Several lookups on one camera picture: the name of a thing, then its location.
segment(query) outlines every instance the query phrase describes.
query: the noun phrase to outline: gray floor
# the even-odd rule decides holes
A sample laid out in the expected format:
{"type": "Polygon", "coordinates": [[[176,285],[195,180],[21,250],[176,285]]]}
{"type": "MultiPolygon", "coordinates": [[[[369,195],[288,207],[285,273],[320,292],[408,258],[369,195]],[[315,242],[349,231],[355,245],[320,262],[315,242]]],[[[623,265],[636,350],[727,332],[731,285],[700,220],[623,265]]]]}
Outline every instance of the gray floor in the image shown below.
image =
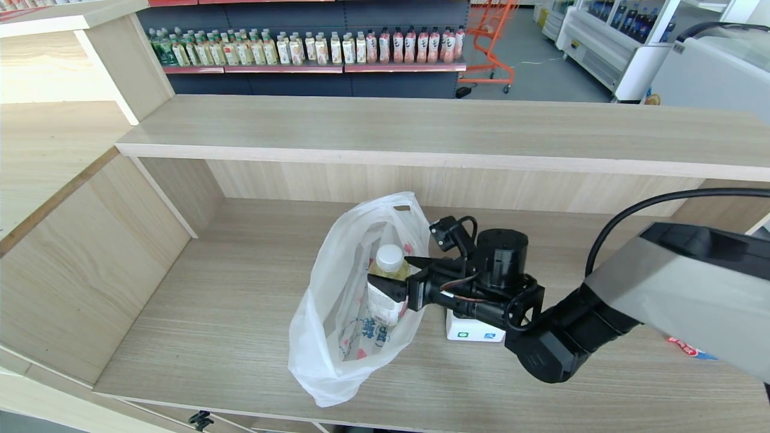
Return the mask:
{"type": "MultiPolygon", "coordinates": [[[[486,45],[489,39],[483,40],[486,45]]],[[[484,63],[484,57],[465,45],[469,64],[484,63]]],[[[561,51],[547,39],[532,20],[532,8],[520,8],[508,22],[504,36],[495,45],[497,57],[514,67],[516,75],[510,92],[502,84],[479,84],[465,99],[518,99],[527,101],[609,102],[611,95],[602,84],[572,60],[562,60],[561,51]]]]}
{"type": "Polygon", "coordinates": [[[81,433],[80,430],[24,415],[0,412],[0,433],[81,433]]]}

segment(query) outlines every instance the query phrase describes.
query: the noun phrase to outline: plastic bottle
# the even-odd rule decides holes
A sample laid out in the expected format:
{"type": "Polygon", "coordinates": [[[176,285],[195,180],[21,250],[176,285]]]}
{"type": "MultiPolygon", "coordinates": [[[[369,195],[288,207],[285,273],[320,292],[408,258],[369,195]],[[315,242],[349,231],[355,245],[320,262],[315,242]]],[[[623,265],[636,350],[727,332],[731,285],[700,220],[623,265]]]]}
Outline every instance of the plastic bottle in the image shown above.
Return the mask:
{"type": "Polygon", "coordinates": [[[444,33],[441,33],[441,45],[439,45],[438,56],[439,59],[444,58],[444,53],[447,52],[447,38],[449,37],[449,26],[444,29],[444,33]]]}
{"type": "Polygon", "coordinates": [[[652,26],[655,24],[655,20],[658,19],[658,8],[653,8],[652,12],[650,12],[650,15],[647,15],[643,22],[641,23],[641,27],[639,28],[638,38],[637,40],[641,43],[644,43],[647,41],[647,36],[650,34],[650,30],[652,30],[652,26]]]}
{"type": "Polygon", "coordinates": [[[337,32],[332,32],[332,39],[329,45],[331,46],[332,63],[342,65],[342,42],[340,42],[340,36],[337,32]]]}
{"type": "Polygon", "coordinates": [[[425,63],[428,58],[428,29],[423,27],[417,36],[417,63],[425,63]]]}
{"type": "Polygon", "coordinates": [[[303,43],[302,43],[302,36],[300,36],[299,32],[294,32],[291,35],[294,36],[296,41],[300,43],[300,55],[302,56],[302,61],[305,62],[305,60],[307,59],[307,55],[305,55],[305,47],[303,46],[303,43]]]}
{"type": "Polygon", "coordinates": [[[350,35],[342,37],[342,53],[345,57],[346,65],[352,65],[356,62],[356,48],[350,35]]]}
{"type": "Polygon", "coordinates": [[[647,22],[647,8],[643,8],[641,10],[641,14],[636,15],[636,19],[634,20],[634,26],[631,27],[631,31],[628,33],[628,35],[637,41],[641,39],[641,27],[646,22],[647,22]]]}
{"type": "Polygon", "coordinates": [[[383,32],[380,33],[380,62],[390,63],[390,33],[387,27],[383,27],[383,32]]]}
{"type": "Polygon", "coordinates": [[[257,65],[267,64],[262,39],[260,39],[254,31],[249,32],[249,38],[251,39],[251,53],[254,55],[254,63],[257,65]]]}
{"type": "Polygon", "coordinates": [[[176,38],[176,34],[169,36],[171,42],[171,51],[174,53],[174,59],[179,66],[190,66],[190,60],[187,57],[187,51],[182,43],[176,38]]]}
{"type": "Polygon", "coordinates": [[[276,42],[278,48],[278,59],[281,65],[291,64],[291,54],[289,53],[289,41],[285,40],[283,36],[278,35],[278,42],[276,42]]]}
{"type": "Polygon", "coordinates": [[[393,63],[403,63],[403,34],[401,27],[396,27],[393,33],[393,63]]]}
{"type": "Polygon", "coordinates": [[[414,27],[409,27],[407,37],[403,39],[403,62],[414,63],[414,51],[417,47],[417,35],[414,33],[414,27]]]}
{"type": "Polygon", "coordinates": [[[356,63],[367,62],[367,41],[363,37],[363,32],[358,32],[356,38],[356,63]]]}
{"type": "Polygon", "coordinates": [[[454,62],[454,44],[457,39],[454,36],[454,32],[452,29],[449,29],[449,35],[447,35],[447,47],[444,50],[444,55],[441,56],[441,59],[444,61],[444,63],[453,63],[454,62]]]}
{"type": "Polygon", "coordinates": [[[198,34],[196,37],[196,52],[198,53],[198,59],[200,59],[201,65],[211,66],[214,64],[214,58],[211,56],[209,49],[209,43],[203,40],[203,36],[198,34]]]}
{"type": "Polygon", "coordinates": [[[238,60],[238,47],[236,46],[235,33],[233,33],[233,40],[230,41],[230,34],[222,32],[219,34],[222,37],[222,51],[225,52],[225,59],[227,65],[238,66],[240,61],[238,60]]]}
{"type": "Polygon", "coordinates": [[[289,54],[291,55],[291,62],[295,66],[301,66],[302,60],[302,46],[300,41],[296,39],[295,35],[289,36],[289,54]]]}
{"type": "Polygon", "coordinates": [[[196,51],[195,39],[190,35],[185,35],[185,51],[187,51],[187,58],[190,64],[193,66],[201,66],[200,57],[196,51]]]}
{"type": "Polygon", "coordinates": [[[377,37],[371,29],[367,33],[367,63],[377,63],[377,37]]]}
{"type": "Polygon", "coordinates": [[[254,64],[254,53],[251,49],[251,44],[249,43],[249,40],[243,37],[243,34],[239,33],[236,36],[236,48],[238,49],[238,60],[240,60],[241,65],[247,66],[247,65],[253,65],[254,64]]]}
{"type": "Polygon", "coordinates": [[[156,35],[158,36],[158,48],[161,55],[160,64],[176,66],[176,56],[174,56],[174,51],[171,48],[171,39],[165,37],[162,30],[156,30],[156,35]]]}
{"type": "Polygon", "coordinates": [[[621,26],[621,33],[628,34],[631,29],[634,27],[634,21],[636,20],[636,15],[639,14],[639,4],[634,3],[634,6],[631,8],[631,10],[628,11],[628,14],[626,14],[625,19],[623,20],[623,25],[621,26]]]}
{"type": "Polygon", "coordinates": [[[615,11],[615,16],[612,17],[612,23],[610,26],[613,29],[619,29],[621,26],[621,23],[623,22],[623,15],[625,15],[626,10],[628,7],[626,6],[626,1],[623,0],[621,4],[618,6],[618,10],[615,11]]]}
{"type": "Polygon", "coordinates": [[[438,62],[438,49],[441,44],[441,35],[438,33],[438,27],[434,27],[428,41],[428,63],[438,62]]]}
{"type": "Polygon", "coordinates": [[[316,57],[319,65],[329,63],[329,52],[326,49],[326,39],[319,33],[316,35],[316,57]]]}
{"type": "Polygon", "coordinates": [[[674,27],[676,27],[676,15],[672,16],[671,21],[666,25],[666,30],[663,32],[661,42],[668,42],[668,38],[671,37],[671,32],[674,31],[674,27]]]}
{"type": "MultiPolygon", "coordinates": [[[[403,259],[403,250],[397,245],[381,245],[369,273],[394,280],[409,277],[409,264],[403,259]]],[[[406,302],[395,302],[372,284],[367,283],[368,306],[375,320],[386,326],[394,326],[406,310],[406,302]]]]}
{"type": "Polygon", "coordinates": [[[312,32],[305,32],[305,46],[307,47],[307,59],[316,60],[316,39],[312,32]]]}
{"type": "Polygon", "coordinates": [[[268,65],[275,66],[278,64],[278,50],[276,49],[276,43],[270,38],[270,32],[262,32],[262,48],[265,50],[265,61],[268,65]]]}

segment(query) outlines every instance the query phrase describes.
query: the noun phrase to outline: black cable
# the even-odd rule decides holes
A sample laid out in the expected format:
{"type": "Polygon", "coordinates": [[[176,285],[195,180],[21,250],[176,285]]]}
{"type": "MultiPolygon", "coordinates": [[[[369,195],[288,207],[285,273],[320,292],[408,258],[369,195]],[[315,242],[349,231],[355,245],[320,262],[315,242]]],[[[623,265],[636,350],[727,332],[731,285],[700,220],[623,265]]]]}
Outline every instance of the black cable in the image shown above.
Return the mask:
{"type": "Polygon", "coordinates": [[[702,190],[685,190],[676,191],[674,193],[661,194],[660,196],[654,196],[649,199],[643,200],[630,206],[620,212],[618,215],[612,217],[609,223],[601,229],[599,236],[596,237],[594,245],[591,246],[591,251],[588,252],[588,258],[585,263],[585,276],[591,274],[594,271],[594,263],[596,262],[596,256],[599,254],[599,249],[612,229],[615,228],[622,220],[629,217],[631,214],[636,213],[645,207],[650,207],[654,204],[663,203],[671,200],[691,199],[694,197],[711,197],[711,196],[747,196],[747,197],[765,197],[770,198],[770,190],[762,188],[704,188],[702,190]]]}

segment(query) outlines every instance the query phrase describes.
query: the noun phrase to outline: wooden counter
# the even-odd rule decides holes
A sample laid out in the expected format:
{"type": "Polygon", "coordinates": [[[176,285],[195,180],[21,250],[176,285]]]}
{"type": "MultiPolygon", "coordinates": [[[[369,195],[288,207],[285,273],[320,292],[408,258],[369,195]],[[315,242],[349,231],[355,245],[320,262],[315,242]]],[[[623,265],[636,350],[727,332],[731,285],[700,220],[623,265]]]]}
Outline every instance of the wooden counter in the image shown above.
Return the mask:
{"type": "MultiPolygon", "coordinates": [[[[353,400],[318,408],[286,363],[289,322],[316,253],[352,205],[227,199],[192,240],[95,386],[129,400],[243,415],[411,431],[766,431],[762,383],[699,361],[649,327],[608,344],[564,384],[533,379],[501,344],[448,341],[444,310],[426,308],[414,342],[353,400]]],[[[475,215],[530,237],[527,272],[546,305],[581,281],[605,216],[425,209],[475,215]]],[[[646,224],[615,231],[606,257],[646,224]]]]}

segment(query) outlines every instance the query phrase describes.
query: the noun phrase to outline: wooden panel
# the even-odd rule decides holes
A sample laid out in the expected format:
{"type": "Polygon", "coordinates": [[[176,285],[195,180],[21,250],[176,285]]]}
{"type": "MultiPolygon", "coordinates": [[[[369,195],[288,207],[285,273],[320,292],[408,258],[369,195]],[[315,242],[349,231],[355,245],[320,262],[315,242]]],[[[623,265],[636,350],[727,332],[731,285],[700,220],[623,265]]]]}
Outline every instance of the wooden panel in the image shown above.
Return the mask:
{"type": "Polygon", "coordinates": [[[93,64],[111,79],[115,101],[132,125],[174,95],[136,14],[76,30],[75,35],[93,64]]]}
{"type": "Polygon", "coordinates": [[[323,433],[309,421],[275,418],[256,418],[251,428],[256,431],[279,431],[281,433],[323,433]]]}
{"type": "MultiPolygon", "coordinates": [[[[662,193],[696,188],[687,177],[353,164],[209,160],[225,196],[359,203],[414,191],[423,206],[616,213],[662,193]]],[[[669,217],[680,203],[641,215],[669,217]]]]}
{"type": "Polygon", "coordinates": [[[26,377],[0,374],[0,406],[89,433],[187,433],[190,430],[121,401],[94,394],[33,365],[26,377]]]}
{"type": "MultiPolygon", "coordinates": [[[[6,38],[0,46],[3,104],[115,100],[112,84],[72,32],[6,38]]],[[[33,118],[55,121],[44,113],[33,118]]]]}
{"type": "Polygon", "coordinates": [[[202,233],[224,198],[206,161],[164,158],[140,158],[140,161],[192,231],[202,233]]]}
{"type": "MultiPolygon", "coordinates": [[[[701,188],[766,188],[767,182],[706,179],[701,188]]],[[[756,197],[698,197],[685,201],[672,219],[737,233],[754,233],[770,219],[770,200],[756,197]]]]}
{"type": "MultiPolygon", "coordinates": [[[[149,411],[158,416],[168,418],[174,422],[183,425],[188,431],[195,431],[195,425],[190,424],[188,421],[190,417],[195,415],[199,409],[191,408],[174,408],[171,406],[162,406],[160,404],[150,403],[134,403],[137,407],[149,411]]],[[[222,419],[220,416],[211,414],[209,418],[214,421],[214,424],[204,428],[207,433],[243,433],[248,431],[248,428],[235,425],[231,421],[222,419]]]]}
{"type": "Polygon", "coordinates": [[[54,195],[66,198],[62,188],[87,180],[84,170],[130,127],[114,102],[1,105],[0,240],[54,195]]]}
{"type": "Polygon", "coordinates": [[[770,181],[768,133],[746,112],[689,107],[177,95],[117,146],[127,156],[770,181]]]}
{"type": "MultiPolygon", "coordinates": [[[[444,310],[435,306],[425,309],[414,342],[355,398],[318,408],[286,369],[286,330],[326,232],[349,208],[226,199],[174,263],[95,390],[217,412],[417,431],[767,430],[759,381],[687,357],[651,328],[634,329],[569,382],[551,385],[532,378],[499,344],[448,341],[444,310]],[[505,401],[515,404],[501,408],[505,401]]],[[[586,253],[607,222],[575,213],[425,211],[429,220],[472,214],[481,229],[527,233],[527,272],[547,287],[546,305],[580,284],[586,253]]],[[[624,221],[601,257],[651,220],[624,221]]]]}
{"type": "Polygon", "coordinates": [[[0,344],[93,384],[188,239],[117,156],[0,260],[0,344]]]}

